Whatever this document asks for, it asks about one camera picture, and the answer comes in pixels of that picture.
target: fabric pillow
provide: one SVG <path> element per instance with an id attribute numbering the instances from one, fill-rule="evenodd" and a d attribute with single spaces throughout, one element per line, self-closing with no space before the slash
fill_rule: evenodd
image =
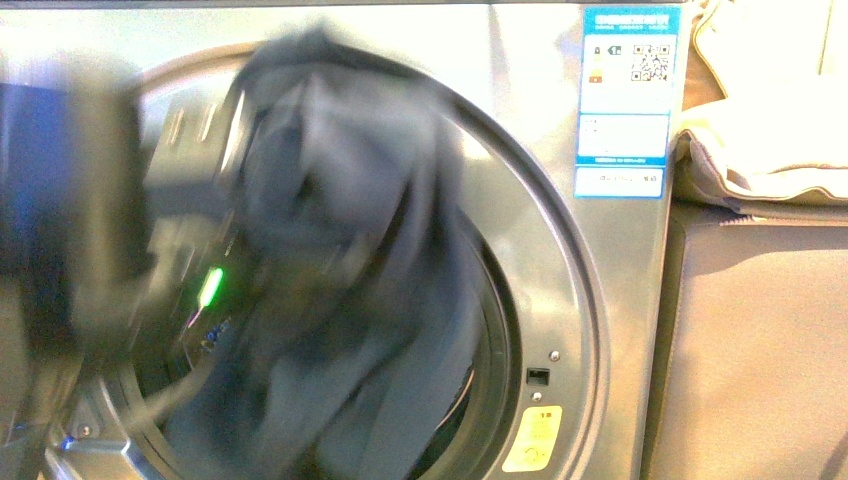
<path id="1" fill-rule="evenodd" d="M 848 205 L 846 80 L 761 83 L 684 112 L 676 196 L 737 211 L 752 202 Z"/>

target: blue label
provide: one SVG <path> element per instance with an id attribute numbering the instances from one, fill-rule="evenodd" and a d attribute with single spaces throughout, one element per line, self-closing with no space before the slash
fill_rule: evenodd
<path id="1" fill-rule="evenodd" d="M 681 6 L 586 7 L 576 197 L 662 198 Z"/>
<path id="2" fill-rule="evenodd" d="M 584 35 L 680 32 L 680 7 L 587 7 Z"/>

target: blue cloth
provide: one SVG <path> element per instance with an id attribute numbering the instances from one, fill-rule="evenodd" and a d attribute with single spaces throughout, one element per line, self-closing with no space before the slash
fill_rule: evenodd
<path id="1" fill-rule="evenodd" d="M 451 108 L 321 30 L 266 44 L 242 90 L 233 201 L 264 293 L 167 438 L 189 478 L 406 478 L 481 325 Z"/>

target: qr code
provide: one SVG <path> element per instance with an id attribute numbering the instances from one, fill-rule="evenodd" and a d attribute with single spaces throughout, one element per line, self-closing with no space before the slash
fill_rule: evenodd
<path id="1" fill-rule="evenodd" d="M 671 47 L 668 45 L 636 45 L 630 80 L 634 82 L 664 82 L 671 69 Z"/>

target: beige cushion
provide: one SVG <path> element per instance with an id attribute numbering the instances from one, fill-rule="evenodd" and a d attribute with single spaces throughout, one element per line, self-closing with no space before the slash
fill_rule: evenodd
<path id="1" fill-rule="evenodd" d="M 848 228 L 673 206 L 643 475 L 848 480 Z"/>
<path id="2" fill-rule="evenodd" d="M 684 112 L 675 194 L 731 208 L 848 205 L 846 80 L 761 83 Z"/>

